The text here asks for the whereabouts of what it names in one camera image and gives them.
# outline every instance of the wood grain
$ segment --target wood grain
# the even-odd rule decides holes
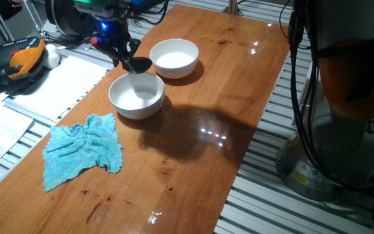
[[[213,231],[288,46],[278,25],[176,5],[137,55],[168,38],[195,43],[199,63],[188,77],[164,79],[156,114],[134,121],[114,110],[108,89],[119,67],[58,124],[113,113],[121,171],[94,167],[44,192],[45,137],[0,184],[0,233]]]

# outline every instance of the white bowl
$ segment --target white bowl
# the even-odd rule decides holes
[[[199,48],[184,39],[169,39],[155,45],[149,58],[159,74],[178,79],[193,72],[199,60]]]
[[[109,100],[126,118],[141,120],[159,110],[164,100],[164,82],[151,73],[126,74],[109,88]]]

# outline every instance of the crumpled towel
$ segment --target crumpled towel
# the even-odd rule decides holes
[[[117,173],[123,159],[113,114],[102,117],[93,114],[87,118],[85,126],[76,123],[71,128],[52,127],[43,158],[46,192],[95,165],[106,166],[109,172]]]

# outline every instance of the black cable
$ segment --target black cable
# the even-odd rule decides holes
[[[297,60],[297,46],[296,45],[291,45],[291,66],[292,66],[292,71],[291,71],[291,101],[292,101],[292,107],[293,107],[293,113],[294,113],[294,118],[295,118],[295,123],[297,126],[297,131],[299,134],[299,137],[301,139],[301,144],[303,145],[304,151],[306,152],[306,156],[308,159],[310,159],[311,163],[313,164],[314,167],[316,167],[321,173],[322,169],[318,166],[316,160],[311,157],[310,152],[312,149],[310,149],[311,145],[308,144],[308,138],[306,135],[306,131],[304,128],[304,123],[303,123],[303,116],[299,112],[299,107],[298,107],[298,97],[297,97],[297,79],[296,79],[296,72],[295,72],[295,65],[296,65],[296,60]],[[316,70],[315,63],[313,63],[312,70]]]
[[[282,34],[285,36],[286,39],[288,39],[288,36],[285,34],[284,29],[282,28],[282,21],[281,21],[281,20],[282,20],[282,13],[284,12],[286,6],[288,6],[288,4],[290,3],[290,1],[291,1],[291,0],[288,0],[288,1],[285,3],[284,7],[282,8],[282,10],[280,11],[280,14],[279,14],[279,27],[280,27],[280,31],[282,32]],[[298,48],[299,48],[299,49],[311,49],[310,46],[304,48],[304,47],[301,47],[301,46],[299,46],[299,45],[298,45]]]
[[[308,107],[308,137],[310,139],[310,144],[313,145],[313,149],[315,150],[314,146],[314,140],[312,138],[312,118],[313,118],[313,106],[314,106],[314,98],[316,96],[316,87],[317,87],[317,80],[318,80],[318,62],[313,61],[315,63],[315,70],[311,71],[311,76],[315,76],[314,79],[311,79],[312,81],[312,94],[310,98],[310,106]]]
[[[157,22],[152,22],[152,21],[149,21],[148,19],[145,19],[144,17],[140,17],[140,16],[127,16],[127,18],[129,19],[133,19],[133,20],[144,20],[152,25],[157,25],[159,23],[161,23],[161,21],[164,19],[164,16],[166,15],[167,13],[167,7],[168,7],[168,3],[169,3],[169,0],[166,0],[166,2],[164,3],[164,6],[163,6],[163,13],[162,13],[162,16],[160,18],[160,20],[158,20]]]
[[[249,0],[242,0],[242,1],[239,1],[239,2],[237,3],[237,5],[242,4],[242,3],[246,3],[246,2],[251,3],[252,1],[249,1]]]
[[[146,13],[146,14],[161,14],[161,12],[164,10],[164,7],[165,7],[165,5],[163,5],[162,8],[160,9],[160,11],[158,11],[158,12],[155,12],[155,11],[152,11],[152,10],[147,10],[144,13]]]
[[[284,29],[282,28],[281,18],[282,18],[282,13],[284,12],[286,6],[288,6],[288,4],[290,4],[290,1],[291,1],[291,0],[288,0],[288,1],[285,3],[284,7],[282,8],[282,10],[280,11],[280,14],[279,14],[279,27],[280,27],[280,30],[281,30],[281,32],[283,33],[283,35],[285,36],[286,39],[288,39],[288,36],[285,34]]]
[[[305,113],[305,107],[306,107],[306,103],[308,101],[308,97],[310,96],[310,92],[311,92],[311,82],[308,82],[308,87],[306,89],[306,93],[305,93],[305,98],[304,98],[304,103],[303,103],[303,106],[301,108],[301,113],[303,114],[303,118],[304,118],[304,113]]]
[[[78,43],[86,43],[88,42],[90,39],[89,38],[84,38],[82,40],[59,40],[59,39],[56,39],[56,38],[53,38],[53,36],[51,36],[48,32],[45,32],[44,33],[45,37],[41,37],[41,39],[46,39],[48,40],[49,42],[51,43],[59,43],[59,44],[78,44]]]

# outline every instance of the metal grating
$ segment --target metal grating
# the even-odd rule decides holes
[[[175,4],[183,4],[220,12],[228,2],[228,0],[172,0],[168,8],[171,9]],[[273,23],[279,22],[282,7],[283,5],[263,1],[246,2],[239,6],[244,17]],[[288,22],[291,11],[290,7],[285,8],[282,14],[284,23]],[[159,19],[159,16],[145,17],[151,21]],[[132,37],[142,39],[151,28],[152,25],[148,23],[131,22],[129,31]],[[302,46],[309,46],[306,35]],[[63,58],[73,55],[109,70],[113,68],[106,55],[89,45],[62,49],[60,54]],[[301,95],[311,63],[311,54],[309,51],[299,50],[297,58],[297,89],[298,95]],[[277,176],[276,153],[296,131],[292,126],[290,68],[290,59],[287,58],[214,233],[374,233],[374,222],[371,221],[373,198],[359,196],[352,204],[311,201],[291,191]],[[34,118],[34,121],[19,142],[0,159],[0,181],[42,137],[48,134],[50,127],[83,98],[77,100],[58,117],[56,122],[53,122],[17,106],[12,102],[16,94],[8,97],[5,105]]]

